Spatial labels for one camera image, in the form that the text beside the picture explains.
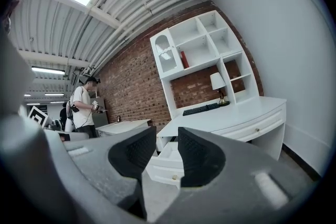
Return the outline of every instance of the dark floor trim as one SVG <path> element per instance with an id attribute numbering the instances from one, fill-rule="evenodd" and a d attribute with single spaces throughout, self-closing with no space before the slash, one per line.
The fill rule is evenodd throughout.
<path id="1" fill-rule="evenodd" d="M 298 154 L 296 154 L 293 150 L 291 150 L 285 144 L 282 145 L 282 150 L 287 153 L 289 157 L 293 159 L 305 172 L 306 174 L 313 180 L 314 182 L 321 179 L 321 176 L 308 164 L 306 163 Z"/>

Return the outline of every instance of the desk drawer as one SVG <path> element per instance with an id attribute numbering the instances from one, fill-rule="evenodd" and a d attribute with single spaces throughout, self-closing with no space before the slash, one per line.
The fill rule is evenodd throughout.
<path id="1" fill-rule="evenodd" d="M 180 185 L 181 178 L 184 176 L 183 165 L 182 168 L 169 168 L 149 164 L 146 170 L 152 180 L 177 186 Z"/>
<path id="2" fill-rule="evenodd" d="M 214 134 L 222 135 L 243 142 L 255 139 L 274 128 L 278 127 L 286 120 L 285 106 L 281 106 L 266 115 L 255 120 L 240 124 L 238 126 L 215 131 Z"/>

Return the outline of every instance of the ceiling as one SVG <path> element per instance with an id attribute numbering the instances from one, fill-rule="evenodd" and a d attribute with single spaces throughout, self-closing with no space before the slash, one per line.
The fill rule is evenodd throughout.
<path id="1" fill-rule="evenodd" d="M 202 0 L 22 0 L 11 15 L 10 38 L 30 66 L 66 71 L 36 73 L 26 102 L 67 100 L 79 73 L 94 74 L 122 46 L 163 18 Z M 64 93 L 46 97 L 45 93 Z"/>

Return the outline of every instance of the white t-shirt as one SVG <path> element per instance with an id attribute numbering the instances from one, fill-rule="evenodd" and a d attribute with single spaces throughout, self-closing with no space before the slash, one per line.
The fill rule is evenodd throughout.
<path id="1" fill-rule="evenodd" d="M 81 101 L 84 104 L 91 105 L 90 95 L 84 87 L 77 87 L 73 95 L 73 103 L 76 101 Z M 92 119 L 92 111 L 90 109 L 79 109 L 78 112 L 73 112 L 73 122 L 75 128 L 80 128 L 86 125 L 94 125 Z"/>

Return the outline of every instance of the brick wall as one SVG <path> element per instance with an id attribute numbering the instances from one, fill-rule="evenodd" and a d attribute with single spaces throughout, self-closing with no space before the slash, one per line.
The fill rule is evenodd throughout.
<path id="1" fill-rule="evenodd" d="M 208 1 L 185 9 L 152 26 L 131 41 L 100 70 L 98 76 L 101 84 L 99 84 L 98 92 L 105 100 L 106 109 L 109 110 L 110 123 L 117 121 L 118 115 L 121 116 L 122 121 L 152 119 L 151 125 L 156 126 L 157 131 L 169 123 L 171 118 L 156 68 L 150 38 L 166 28 L 212 10 L 217 10 L 236 34 L 253 68 L 259 94 L 264 95 L 258 70 L 242 37 L 218 7 Z M 239 76 L 234 63 L 229 63 L 227 67 L 233 77 Z M 180 108 L 217 99 L 218 92 L 212 90 L 210 83 L 210 75 L 215 72 L 217 72 L 216 66 L 172 81 L 177 106 Z M 235 92 L 244 89 L 239 81 L 233 86 Z"/>

